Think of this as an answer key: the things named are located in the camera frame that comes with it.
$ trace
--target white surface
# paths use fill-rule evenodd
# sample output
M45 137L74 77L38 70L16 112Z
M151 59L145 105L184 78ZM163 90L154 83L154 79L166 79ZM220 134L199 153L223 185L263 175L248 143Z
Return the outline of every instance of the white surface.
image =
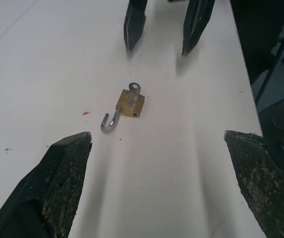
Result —
M91 131L70 238L265 237L223 140L226 129L261 133L228 0L183 60L186 2L149 1L132 59L125 0L15 4L0 11L0 207L47 145ZM130 82L146 97L141 117L101 134Z

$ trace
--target padlock body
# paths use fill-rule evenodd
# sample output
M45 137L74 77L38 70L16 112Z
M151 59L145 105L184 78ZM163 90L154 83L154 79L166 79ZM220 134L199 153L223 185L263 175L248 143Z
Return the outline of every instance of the padlock body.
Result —
M143 95L130 90L123 90L115 109L120 108L120 112L125 116L138 118L141 115L144 101Z

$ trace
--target brass padlock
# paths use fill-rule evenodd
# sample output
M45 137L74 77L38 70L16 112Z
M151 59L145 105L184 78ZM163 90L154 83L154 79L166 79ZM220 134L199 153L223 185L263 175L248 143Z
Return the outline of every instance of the brass padlock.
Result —
M120 98L115 107L115 114L109 125L106 126L109 114L104 116L100 129L102 132L109 132L112 130L119 113L125 116L138 118L141 115L145 97L140 94L141 86L137 83L130 83L128 86L130 90L123 89Z

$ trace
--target padlock shackle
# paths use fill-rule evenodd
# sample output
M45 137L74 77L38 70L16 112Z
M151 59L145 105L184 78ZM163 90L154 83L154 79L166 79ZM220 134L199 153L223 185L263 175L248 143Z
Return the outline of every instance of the padlock shackle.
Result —
M119 114L120 114L120 108L116 110L112 120L110 121L108 125L106 125L108 117L109 117L109 114L106 113L102 120L101 126L100 126L101 131L104 133L111 132Z

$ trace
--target white table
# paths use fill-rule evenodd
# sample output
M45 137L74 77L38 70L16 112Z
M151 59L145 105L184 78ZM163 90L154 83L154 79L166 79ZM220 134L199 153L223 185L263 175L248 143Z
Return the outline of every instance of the white table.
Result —
M226 129L261 134L229 1L216 0L183 60L187 2L148 2L132 59L126 8L126 0L0 0L0 208L47 145L90 131L70 238L264 238L223 140ZM146 97L141 117L122 116L102 134L130 82Z

